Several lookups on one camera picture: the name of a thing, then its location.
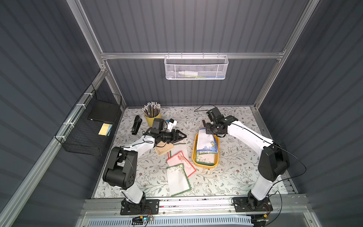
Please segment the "beige lined stationery paper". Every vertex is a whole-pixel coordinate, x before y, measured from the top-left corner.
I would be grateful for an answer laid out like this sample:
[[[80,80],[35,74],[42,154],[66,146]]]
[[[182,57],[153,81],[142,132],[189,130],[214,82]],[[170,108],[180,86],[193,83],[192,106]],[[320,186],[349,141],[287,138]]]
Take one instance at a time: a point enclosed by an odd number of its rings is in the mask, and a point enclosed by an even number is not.
[[[172,143],[160,142],[154,147],[154,150],[158,156],[161,156],[174,148],[175,146]]]

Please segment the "blue bordered stationery paper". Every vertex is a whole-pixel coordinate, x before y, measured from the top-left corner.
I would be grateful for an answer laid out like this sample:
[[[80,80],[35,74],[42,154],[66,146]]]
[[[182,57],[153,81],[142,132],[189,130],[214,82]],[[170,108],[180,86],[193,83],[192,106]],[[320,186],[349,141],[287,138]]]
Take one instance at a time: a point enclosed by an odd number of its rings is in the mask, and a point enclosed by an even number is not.
[[[206,134],[205,128],[199,130],[196,151],[200,154],[215,154],[218,152],[215,137]]]

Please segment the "yellow storage tray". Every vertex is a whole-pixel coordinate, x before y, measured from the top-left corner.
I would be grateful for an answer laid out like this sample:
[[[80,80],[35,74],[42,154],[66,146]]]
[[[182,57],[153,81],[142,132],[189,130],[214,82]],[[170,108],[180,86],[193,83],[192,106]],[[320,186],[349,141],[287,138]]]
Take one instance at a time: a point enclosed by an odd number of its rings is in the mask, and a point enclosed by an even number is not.
[[[217,136],[214,136],[214,144],[216,145],[217,153],[200,154],[200,152],[197,151],[198,137],[199,135],[197,134],[195,136],[192,153],[192,160],[195,166],[208,169],[216,167],[219,164],[219,138]]]

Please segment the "green bordered stationery paper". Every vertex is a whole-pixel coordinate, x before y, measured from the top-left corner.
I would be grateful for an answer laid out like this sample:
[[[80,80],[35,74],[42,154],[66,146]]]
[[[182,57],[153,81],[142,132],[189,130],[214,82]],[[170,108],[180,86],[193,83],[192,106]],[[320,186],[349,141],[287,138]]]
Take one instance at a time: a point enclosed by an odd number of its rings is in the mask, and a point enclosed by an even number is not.
[[[168,157],[171,158],[172,156],[176,155],[177,153],[179,152],[182,152],[182,154],[188,158],[189,155],[188,155],[188,146],[186,143],[178,143],[178,144],[175,144],[174,145],[174,148],[171,149],[169,152],[168,152]]]

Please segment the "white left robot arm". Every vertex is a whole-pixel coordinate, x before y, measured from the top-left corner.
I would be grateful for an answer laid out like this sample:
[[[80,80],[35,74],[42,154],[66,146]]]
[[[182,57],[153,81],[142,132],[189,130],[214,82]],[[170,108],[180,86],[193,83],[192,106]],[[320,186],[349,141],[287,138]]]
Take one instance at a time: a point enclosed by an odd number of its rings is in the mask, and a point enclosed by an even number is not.
[[[152,127],[148,128],[140,139],[130,145],[122,145],[111,149],[102,179],[110,186],[118,187],[127,202],[141,204],[145,200],[145,193],[135,183],[137,161],[145,152],[159,147],[159,143],[174,144],[187,138],[180,130],[165,129],[164,120],[156,119]]]

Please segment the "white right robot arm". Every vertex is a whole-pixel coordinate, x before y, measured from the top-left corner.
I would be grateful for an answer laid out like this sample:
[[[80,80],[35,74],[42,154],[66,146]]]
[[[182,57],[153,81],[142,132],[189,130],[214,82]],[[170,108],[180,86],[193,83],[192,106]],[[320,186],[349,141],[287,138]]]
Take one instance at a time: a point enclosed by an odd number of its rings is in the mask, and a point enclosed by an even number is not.
[[[218,108],[206,112],[210,122],[205,123],[206,133],[210,135],[231,135],[251,148],[259,158],[259,177],[248,193],[250,206],[258,206],[267,198],[273,185],[290,167],[284,145],[262,136],[245,126],[234,116],[224,116]]]

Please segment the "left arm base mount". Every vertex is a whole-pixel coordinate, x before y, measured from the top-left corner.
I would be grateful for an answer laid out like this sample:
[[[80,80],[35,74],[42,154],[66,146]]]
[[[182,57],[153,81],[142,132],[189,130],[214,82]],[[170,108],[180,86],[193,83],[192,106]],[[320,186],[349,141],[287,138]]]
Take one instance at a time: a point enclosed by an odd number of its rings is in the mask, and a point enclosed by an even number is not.
[[[124,199],[122,201],[120,215],[148,215],[150,213],[156,215],[159,213],[159,202],[160,200],[158,199],[142,199],[139,204],[136,204]]]

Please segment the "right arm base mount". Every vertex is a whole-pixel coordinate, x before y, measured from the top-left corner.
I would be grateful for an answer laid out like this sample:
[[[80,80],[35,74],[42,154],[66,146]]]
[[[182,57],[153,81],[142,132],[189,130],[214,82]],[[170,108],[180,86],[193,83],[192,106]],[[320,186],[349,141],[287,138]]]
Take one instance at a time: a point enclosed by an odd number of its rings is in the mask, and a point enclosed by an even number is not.
[[[259,201],[252,197],[233,197],[231,203],[236,212],[265,212],[273,211],[269,197]]]

